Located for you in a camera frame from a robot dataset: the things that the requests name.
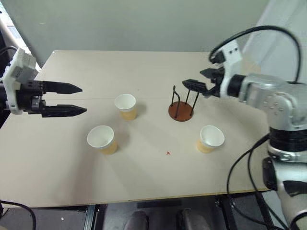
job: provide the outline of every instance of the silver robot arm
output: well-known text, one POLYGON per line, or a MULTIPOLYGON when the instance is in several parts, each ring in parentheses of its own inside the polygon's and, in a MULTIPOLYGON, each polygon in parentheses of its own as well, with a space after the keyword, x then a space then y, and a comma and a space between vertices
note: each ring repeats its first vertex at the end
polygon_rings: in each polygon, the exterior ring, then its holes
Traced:
POLYGON ((262 163, 264 183, 277 191, 289 226, 304 225, 307 222, 307 85, 261 74, 239 75, 242 57, 235 40, 221 47, 215 58, 222 67, 201 71, 215 84, 213 88, 208 90, 205 83, 191 79, 183 84, 206 98, 236 97, 266 113, 270 142, 269 157, 262 163))
POLYGON ((250 74, 242 80, 238 98, 267 115, 270 157, 263 160, 264 183, 277 191, 292 226, 307 215, 307 85, 250 74))

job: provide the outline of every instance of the tabletop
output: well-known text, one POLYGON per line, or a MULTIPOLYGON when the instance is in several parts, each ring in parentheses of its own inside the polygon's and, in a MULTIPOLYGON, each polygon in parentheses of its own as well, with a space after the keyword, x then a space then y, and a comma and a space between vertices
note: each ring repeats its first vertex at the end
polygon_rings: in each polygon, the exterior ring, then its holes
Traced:
MULTIPOLYGON (((193 117, 177 122, 168 115, 173 85, 208 82, 199 71, 210 67, 208 53, 55 51, 38 80, 70 82, 83 89, 50 93, 47 104, 74 104, 88 111, 75 117, 10 115, 0 130, 0 197, 31 207, 55 207, 222 194, 234 161, 268 132, 266 117, 235 98, 199 97, 193 117), (123 120, 114 106, 121 93, 137 99, 138 116, 123 120), (118 150, 103 155, 86 142, 97 125, 114 129, 118 150), (225 143, 212 153, 196 149, 200 129, 219 127, 225 143)), ((191 92, 189 103, 195 94, 191 92)), ((262 182, 261 146, 252 174, 262 182)), ((232 192, 251 191, 246 161, 234 170, 232 192)))

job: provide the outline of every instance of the gray wall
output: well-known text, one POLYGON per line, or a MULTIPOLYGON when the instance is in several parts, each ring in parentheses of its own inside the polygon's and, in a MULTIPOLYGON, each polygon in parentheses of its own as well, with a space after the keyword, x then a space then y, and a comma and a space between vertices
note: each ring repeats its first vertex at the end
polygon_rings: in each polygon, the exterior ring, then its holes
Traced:
POLYGON ((2 0, 45 63, 55 49, 209 51, 254 26, 268 0, 2 0))

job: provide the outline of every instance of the wire stand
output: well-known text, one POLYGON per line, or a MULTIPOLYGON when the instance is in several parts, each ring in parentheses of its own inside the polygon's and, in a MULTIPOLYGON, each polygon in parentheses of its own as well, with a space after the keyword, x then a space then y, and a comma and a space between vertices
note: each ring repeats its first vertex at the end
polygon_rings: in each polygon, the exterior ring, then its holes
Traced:
POLYGON ((180 96, 176 92, 176 86, 173 87, 173 96, 172 96, 172 103, 168 108, 168 114, 176 121, 188 121, 193 116, 194 107, 196 104, 196 101, 198 99, 199 93, 197 93, 193 107, 190 106, 187 101, 190 95, 190 90, 187 94, 187 98, 185 102, 180 101, 180 96), (174 96, 178 97, 178 101, 174 102, 174 96))

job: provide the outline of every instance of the white wall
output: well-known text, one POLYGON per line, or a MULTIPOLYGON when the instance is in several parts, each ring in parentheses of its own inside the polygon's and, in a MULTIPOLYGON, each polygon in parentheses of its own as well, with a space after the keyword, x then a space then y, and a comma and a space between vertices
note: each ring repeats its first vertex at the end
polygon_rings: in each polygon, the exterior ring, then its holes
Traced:
POLYGON ((268 0, 1 0, 42 65, 55 49, 209 51, 268 0))
MULTIPOLYGON (((258 25, 273 24, 290 30, 303 52, 300 82, 307 83, 307 1, 271 0, 258 25)), ((293 81, 297 52, 293 42, 279 32, 258 32, 248 40, 245 53, 261 67, 264 74, 293 81)))

